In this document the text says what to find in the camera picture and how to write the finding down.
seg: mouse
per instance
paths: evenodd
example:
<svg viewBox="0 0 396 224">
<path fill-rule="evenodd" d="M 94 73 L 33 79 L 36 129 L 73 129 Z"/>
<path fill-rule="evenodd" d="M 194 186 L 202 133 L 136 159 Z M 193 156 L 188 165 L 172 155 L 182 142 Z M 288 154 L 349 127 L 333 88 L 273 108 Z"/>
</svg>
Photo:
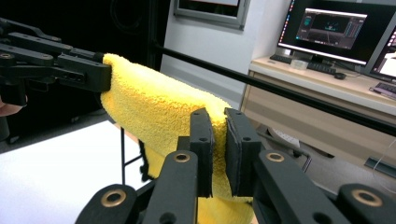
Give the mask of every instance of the mouse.
<svg viewBox="0 0 396 224">
<path fill-rule="evenodd" d="M 342 79 L 345 79 L 347 77 L 347 75 L 345 75 L 344 73 L 335 73 L 334 77 L 342 80 Z"/>
</svg>

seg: cable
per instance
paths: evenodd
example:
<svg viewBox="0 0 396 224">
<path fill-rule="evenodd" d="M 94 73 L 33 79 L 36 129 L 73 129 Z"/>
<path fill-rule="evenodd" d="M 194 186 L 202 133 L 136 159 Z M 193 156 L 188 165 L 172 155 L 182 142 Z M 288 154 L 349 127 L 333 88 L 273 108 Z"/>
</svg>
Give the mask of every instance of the cable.
<svg viewBox="0 0 396 224">
<path fill-rule="evenodd" d="M 389 150 L 392 148 L 393 144 L 395 144 L 395 143 L 396 143 L 396 138 L 393 140 L 393 142 L 391 142 L 389 144 L 387 150 L 385 150 L 384 154 L 382 154 L 381 158 L 378 160 L 378 162 L 375 164 L 375 166 L 373 168 L 373 178 L 375 179 L 375 182 L 378 183 L 382 188 L 386 189 L 387 191 L 389 191 L 390 193 L 393 193 L 393 194 L 396 194 L 395 190 L 387 188 L 385 185 L 381 184 L 380 181 L 378 181 L 378 179 L 376 178 L 376 175 L 375 175 L 375 168 L 384 159 L 384 157 L 388 154 Z"/>
</svg>

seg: picture frame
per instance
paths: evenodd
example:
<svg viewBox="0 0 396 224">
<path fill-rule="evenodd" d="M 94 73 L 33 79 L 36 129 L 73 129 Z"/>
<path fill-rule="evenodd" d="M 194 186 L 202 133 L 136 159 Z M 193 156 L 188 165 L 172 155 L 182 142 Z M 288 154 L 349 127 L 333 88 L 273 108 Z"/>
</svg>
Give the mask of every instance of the picture frame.
<svg viewBox="0 0 396 224">
<path fill-rule="evenodd" d="M 174 15 L 244 30 L 250 0 L 175 0 Z"/>
</svg>

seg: keyboard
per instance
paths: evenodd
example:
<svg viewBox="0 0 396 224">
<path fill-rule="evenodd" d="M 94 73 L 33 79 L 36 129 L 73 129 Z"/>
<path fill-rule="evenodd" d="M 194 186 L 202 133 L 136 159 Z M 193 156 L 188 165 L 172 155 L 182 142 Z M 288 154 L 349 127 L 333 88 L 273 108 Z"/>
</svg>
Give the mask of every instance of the keyboard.
<svg viewBox="0 0 396 224">
<path fill-rule="evenodd" d="M 387 83 L 383 83 L 383 82 L 379 82 L 378 84 L 376 84 L 376 87 L 396 94 L 396 86 L 393 86 L 393 85 L 390 85 Z"/>
<path fill-rule="evenodd" d="M 278 54 L 272 55 L 270 59 L 282 63 L 291 63 L 291 61 L 293 60 L 292 58 Z M 334 75 L 336 73 L 335 68 L 331 68 L 329 65 L 323 63 L 309 63 L 306 68 L 317 72 L 326 73 L 329 75 Z"/>
<path fill-rule="evenodd" d="M 370 91 L 377 92 L 381 95 L 388 96 L 388 98 L 396 100 L 396 86 L 387 83 L 379 82 L 376 86 L 371 87 Z"/>
</svg>

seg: white table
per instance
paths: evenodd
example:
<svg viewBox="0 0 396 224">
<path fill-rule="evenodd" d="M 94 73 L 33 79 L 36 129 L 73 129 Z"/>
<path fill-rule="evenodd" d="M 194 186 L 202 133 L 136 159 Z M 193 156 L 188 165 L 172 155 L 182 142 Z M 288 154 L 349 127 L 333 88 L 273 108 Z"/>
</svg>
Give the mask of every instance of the white table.
<svg viewBox="0 0 396 224">
<path fill-rule="evenodd" d="M 125 160 L 139 155 L 125 137 Z M 139 189 L 142 160 L 126 168 L 126 184 Z M 120 129 L 104 121 L 0 154 L 0 223 L 75 223 L 100 189 L 121 184 Z"/>
</svg>

